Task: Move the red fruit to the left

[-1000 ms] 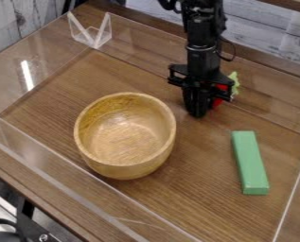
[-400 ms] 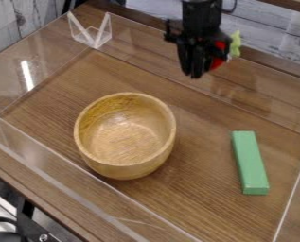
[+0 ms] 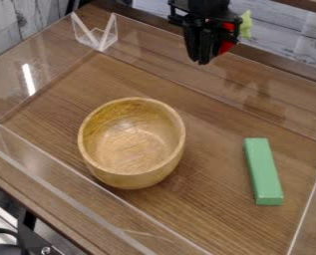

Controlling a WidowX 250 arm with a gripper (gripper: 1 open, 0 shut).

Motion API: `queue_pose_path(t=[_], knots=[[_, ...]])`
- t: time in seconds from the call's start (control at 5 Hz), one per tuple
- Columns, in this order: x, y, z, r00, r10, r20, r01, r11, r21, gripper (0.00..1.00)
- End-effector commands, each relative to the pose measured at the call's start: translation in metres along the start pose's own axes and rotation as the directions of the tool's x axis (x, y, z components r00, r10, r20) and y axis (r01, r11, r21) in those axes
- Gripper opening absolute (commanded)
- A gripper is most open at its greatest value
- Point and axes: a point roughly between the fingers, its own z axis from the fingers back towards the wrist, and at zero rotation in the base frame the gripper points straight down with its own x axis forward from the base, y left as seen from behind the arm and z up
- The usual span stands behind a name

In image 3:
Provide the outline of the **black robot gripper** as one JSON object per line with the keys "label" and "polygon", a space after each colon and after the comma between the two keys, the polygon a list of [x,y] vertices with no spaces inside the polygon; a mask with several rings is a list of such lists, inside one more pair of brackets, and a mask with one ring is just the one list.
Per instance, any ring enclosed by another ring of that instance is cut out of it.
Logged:
{"label": "black robot gripper", "polygon": [[[181,26],[184,41],[189,58],[201,65],[206,65],[220,50],[220,23],[231,23],[239,26],[243,18],[229,9],[231,0],[168,0],[168,20]],[[194,22],[198,28],[184,23]]]}

